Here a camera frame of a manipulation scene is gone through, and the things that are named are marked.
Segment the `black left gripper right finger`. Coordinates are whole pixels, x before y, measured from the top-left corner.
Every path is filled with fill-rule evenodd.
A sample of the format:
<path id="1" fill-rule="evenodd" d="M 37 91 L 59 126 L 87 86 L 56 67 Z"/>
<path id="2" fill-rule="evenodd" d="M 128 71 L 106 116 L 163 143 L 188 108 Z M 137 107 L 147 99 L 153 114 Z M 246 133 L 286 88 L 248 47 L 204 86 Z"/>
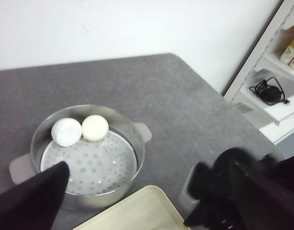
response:
<path id="1" fill-rule="evenodd" d="M 221 153 L 212 166 L 197 163 L 186 184 L 197 205 L 187 227 L 210 230 L 294 230 L 294 156 L 254 159 L 241 148 Z"/>

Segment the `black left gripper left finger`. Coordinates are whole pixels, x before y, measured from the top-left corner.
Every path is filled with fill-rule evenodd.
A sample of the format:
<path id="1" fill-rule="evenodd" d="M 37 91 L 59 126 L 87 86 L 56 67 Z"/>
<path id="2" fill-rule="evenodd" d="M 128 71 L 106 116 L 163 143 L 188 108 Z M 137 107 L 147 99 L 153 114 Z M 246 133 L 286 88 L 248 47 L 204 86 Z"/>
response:
<path id="1" fill-rule="evenodd" d="M 69 179 L 62 161 L 0 194 L 0 230 L 49 230 Z"/>

